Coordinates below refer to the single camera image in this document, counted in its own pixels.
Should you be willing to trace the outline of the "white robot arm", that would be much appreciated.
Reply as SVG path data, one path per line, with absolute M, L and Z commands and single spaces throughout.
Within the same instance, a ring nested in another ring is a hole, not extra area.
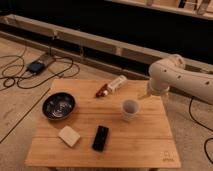
M 213 105 L 213 75 L 188 71 L 185 67 L 184 58 L 178 54 L 152 63 L 147 87 L 138 94 L 138 98 L 142 100 L 151 95 L 162 96 L 175 87 Z

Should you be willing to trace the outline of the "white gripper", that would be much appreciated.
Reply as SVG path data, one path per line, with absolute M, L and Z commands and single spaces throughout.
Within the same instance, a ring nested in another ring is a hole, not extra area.
M 148 98 L 151 95 L 155 95 L 155 96 L 164 95 L 169 91 L 169 89 L 170 89 L 170 87 L 168 84 L 155 80 L 155 79 L 150 79 L 148 82 L 148 92 L 149 93 L 139 94 L 138 100 Z

